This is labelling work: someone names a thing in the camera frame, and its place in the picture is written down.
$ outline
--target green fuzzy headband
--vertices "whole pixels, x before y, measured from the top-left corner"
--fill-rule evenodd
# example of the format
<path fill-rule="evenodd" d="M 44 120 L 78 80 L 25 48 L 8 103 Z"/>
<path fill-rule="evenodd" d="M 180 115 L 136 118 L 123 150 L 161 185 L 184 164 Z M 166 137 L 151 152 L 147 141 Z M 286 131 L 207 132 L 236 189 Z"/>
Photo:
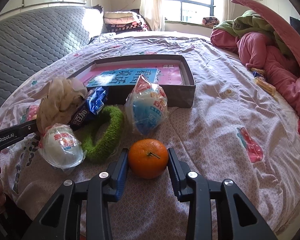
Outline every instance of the green fuzzy headband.
<path fill-rule="evenodd" d="M 94 144 L 95 135 L 106 122 L 110 122 L 103 137 Z M 105 106 L 92 123 L 84 126 L 82 133 L 82 149 L 87 151 L 86 157 L 95 163 L 104 162 L 114 151 L 120 141 L 124 117 L 121 110 L 116 106 Z"/>

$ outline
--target silver pivot bolt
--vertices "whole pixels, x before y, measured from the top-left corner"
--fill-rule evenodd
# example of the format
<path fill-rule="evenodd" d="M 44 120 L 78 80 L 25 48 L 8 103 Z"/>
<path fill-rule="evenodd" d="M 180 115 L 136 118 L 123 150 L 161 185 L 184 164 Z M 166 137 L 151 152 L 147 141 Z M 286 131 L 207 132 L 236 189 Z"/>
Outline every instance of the silver pivot bolt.
<path fill-rule="evenodd" d="M 198 173 L 196 173 L 195 171 L 191 171 L 188 173 L 188 176 L 192 179 L 198 177 Z"/>
<path fill-rule="evenodd" d="M 63 185 L 66 186 L 66 187 L 71 186 L 72 185 L 72 180 L 70 180 L 70 179 L 65 180 L 63 182 Z"/>
<path fill-rule="evenodd" d="M 225 184 L 226 184 L 226 186 L 232 186 L 233 185 L 233 181 L 230 180 L 230 179 L 226 179 L 225 180 Z"/>
<path fill-rule="evenodd" d="M 109 173 L 106 172 L 106 171 L 103 171 L 99 174 L 99 177 L 102 178 L 102 179 L 105 179 L 109 176 Z"/>

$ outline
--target stack of blankets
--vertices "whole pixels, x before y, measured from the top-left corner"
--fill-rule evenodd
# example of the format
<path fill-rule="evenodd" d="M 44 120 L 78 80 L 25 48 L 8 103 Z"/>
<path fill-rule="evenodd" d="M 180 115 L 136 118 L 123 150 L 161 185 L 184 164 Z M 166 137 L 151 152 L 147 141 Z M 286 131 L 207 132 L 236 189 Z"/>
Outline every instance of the stack of blankets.
<path fill-rule="evenodd" d="M 104 22 L 108 32 L 144 32 L 148 26 L 143 17 L 135 12 L 105 12 Z"/>

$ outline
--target open box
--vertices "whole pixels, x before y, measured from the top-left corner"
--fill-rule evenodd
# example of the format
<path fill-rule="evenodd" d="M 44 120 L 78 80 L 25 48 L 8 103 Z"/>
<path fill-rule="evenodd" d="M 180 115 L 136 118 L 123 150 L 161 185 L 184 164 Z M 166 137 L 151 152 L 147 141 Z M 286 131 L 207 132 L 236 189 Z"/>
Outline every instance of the open box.
<path fill-rule="evenodd" d="M 166 93 L 169 107 L 192 107 L 195 82 L 186 59 L 181 55 L 133 55 L 98 59 L 72 74 L 70 78 L 78 78 L 89 90 L 93 87 L 91 84 L 94 84 L 92 79 L 104 72 L 117 73 L 119 70 L 140 70 L 141 68 L 158 69 L 155 83 L 159 84 Z M 175 78 L 172 77 L 176 73 L 176 68 L 179 71 L 179 78 L 177 75 L 174 76 Z M 126 98 L 134 88 L 133 80 L 136 82 L 136 78 L 131 76 L 129 80 L 121 78 L 118 85 L 115 83 L 109 86 L 102 85 L 108 90 L 107 104 L 124 105 Z"/>

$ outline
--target green plush clothing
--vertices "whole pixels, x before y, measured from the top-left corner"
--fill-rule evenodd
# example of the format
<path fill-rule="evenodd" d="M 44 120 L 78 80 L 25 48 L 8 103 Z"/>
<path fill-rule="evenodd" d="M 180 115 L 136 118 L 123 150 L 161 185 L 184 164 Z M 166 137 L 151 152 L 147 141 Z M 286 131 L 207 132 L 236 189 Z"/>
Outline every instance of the green plush clothing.
<path fill-rule="evenodd" d="M 255 11 L 246 11 L 242 16 L 234 20 L 224 21 L 215 26 L 214 29 L 224 30 L 232 36 L 239 38 L 242 38 L 245 34 L 250 32 L 263 33 L 276 42 L 282 54 L 290 58 L 294 57 L 274 28 Z"/>

